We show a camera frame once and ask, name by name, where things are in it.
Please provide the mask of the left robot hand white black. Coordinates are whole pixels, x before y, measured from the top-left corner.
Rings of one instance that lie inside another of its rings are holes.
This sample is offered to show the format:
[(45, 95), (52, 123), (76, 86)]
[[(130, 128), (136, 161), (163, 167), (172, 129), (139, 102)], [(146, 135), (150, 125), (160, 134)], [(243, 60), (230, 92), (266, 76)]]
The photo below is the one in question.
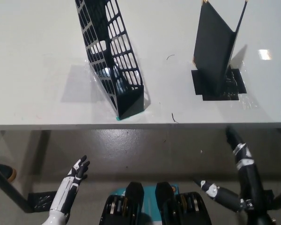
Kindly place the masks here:
[(58, 191), (53, 199), (50, 210), (57, 210), (64, 215), (69, 214), (75, 201), (78, 188), (83, 180), (87, 178), (89, 161), (84, 155), (70, 169), (69, 173), (62, 180)]

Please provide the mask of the right robot hand black silver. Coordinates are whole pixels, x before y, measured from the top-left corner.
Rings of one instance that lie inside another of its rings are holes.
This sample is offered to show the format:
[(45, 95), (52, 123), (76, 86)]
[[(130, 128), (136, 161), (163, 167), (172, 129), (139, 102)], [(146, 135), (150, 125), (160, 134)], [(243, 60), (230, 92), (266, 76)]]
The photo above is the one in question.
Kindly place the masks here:
[(235, 159), (240, 194), (206, 180), (194, 178), (193, 181), (209, 198), (233, 212), (244, 210), (252, 217), (266, 217), (268, 198), (248, 144), (232, 127), (227, 127), (225, 133)]

